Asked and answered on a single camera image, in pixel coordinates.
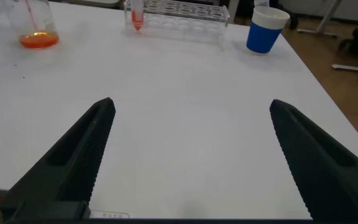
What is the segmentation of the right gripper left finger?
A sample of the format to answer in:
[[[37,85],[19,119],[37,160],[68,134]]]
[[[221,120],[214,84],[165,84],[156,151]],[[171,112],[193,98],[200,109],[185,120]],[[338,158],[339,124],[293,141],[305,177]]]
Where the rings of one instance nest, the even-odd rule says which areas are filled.
[[[93,104],[9,189],[0,203],[3,221],[89,218],[115,113],[110,98]]]

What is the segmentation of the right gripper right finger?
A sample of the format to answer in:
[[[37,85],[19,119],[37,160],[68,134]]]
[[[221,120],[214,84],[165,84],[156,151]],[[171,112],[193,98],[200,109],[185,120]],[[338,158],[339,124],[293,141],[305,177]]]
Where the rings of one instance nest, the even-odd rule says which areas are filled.
[[[358,222],[358,157],[294,106],[270,115],[291,175],[316,222]]]

